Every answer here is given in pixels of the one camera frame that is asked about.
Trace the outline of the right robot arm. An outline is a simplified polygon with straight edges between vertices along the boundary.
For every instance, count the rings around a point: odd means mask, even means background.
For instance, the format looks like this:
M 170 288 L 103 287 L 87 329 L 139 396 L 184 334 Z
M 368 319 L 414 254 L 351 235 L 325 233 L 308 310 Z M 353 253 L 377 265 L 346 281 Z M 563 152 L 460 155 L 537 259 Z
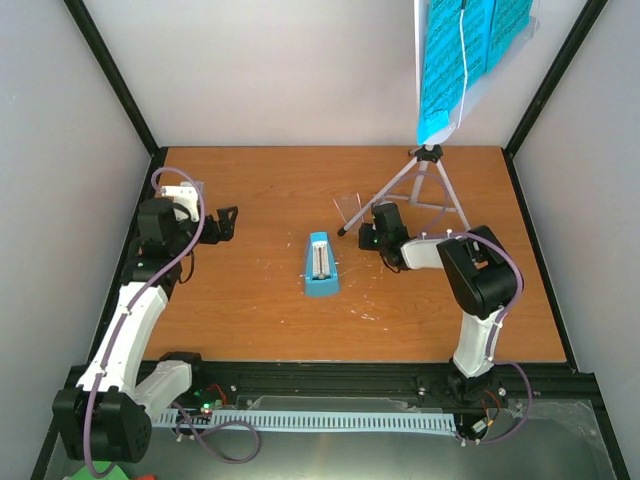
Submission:
M 396 204 L 373 208 L 358 230 L 359 248 L 380 254 L 395 273 L 441 269 L 462 311 L 459 341 L 449 361 L 450 394 L 460 401 L 491 381 L 504 318 L 519 300 L 524 279 L 492 230 L 481 225 L 441 235 L 409 234 Z

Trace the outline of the blue metronome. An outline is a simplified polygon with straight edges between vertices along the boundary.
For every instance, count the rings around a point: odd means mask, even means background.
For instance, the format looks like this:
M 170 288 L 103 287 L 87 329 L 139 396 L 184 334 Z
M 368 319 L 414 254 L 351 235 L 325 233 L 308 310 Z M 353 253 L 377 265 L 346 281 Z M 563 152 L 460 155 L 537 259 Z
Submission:
M 303 278 L 306 296 L 320 298 L 340 292 L 337 264 L 326 232 L 309 235 Z

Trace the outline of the clear plastic metronome cover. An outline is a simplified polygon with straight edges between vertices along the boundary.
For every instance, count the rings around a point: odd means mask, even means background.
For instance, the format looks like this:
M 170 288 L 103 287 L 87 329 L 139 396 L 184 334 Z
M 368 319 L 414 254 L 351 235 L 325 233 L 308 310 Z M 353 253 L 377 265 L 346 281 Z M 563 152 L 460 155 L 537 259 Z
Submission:
M 333 204 L 340 215 L 341 226 L 346 225 L 363 207 L 361 196 L 357 192 L 338 195 L 333 198 Z M 350 229 L 346 231 L 346 235 L 357 236 L 363 219 L 364 216 L 356 220 Z

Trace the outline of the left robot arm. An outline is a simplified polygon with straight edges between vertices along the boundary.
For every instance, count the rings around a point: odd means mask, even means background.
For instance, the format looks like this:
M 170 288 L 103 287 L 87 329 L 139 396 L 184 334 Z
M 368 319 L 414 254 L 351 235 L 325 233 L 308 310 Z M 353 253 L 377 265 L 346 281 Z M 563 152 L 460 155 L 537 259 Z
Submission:
M 137 463 L 153 423 L 174 400 L 193 403 L 206 395 L 208 378 L 198 371 L 197 353 L 169 353 L 144 380 L 138 373 L 158 318 L 186 280 L 183 258 L 198 244 L 231 240 L 237 215 L 235 206 L 203 214 L 196 191 L 187 187 L 140 204 L 112 320 L 85 372 L 52 404 L 70 459 Z

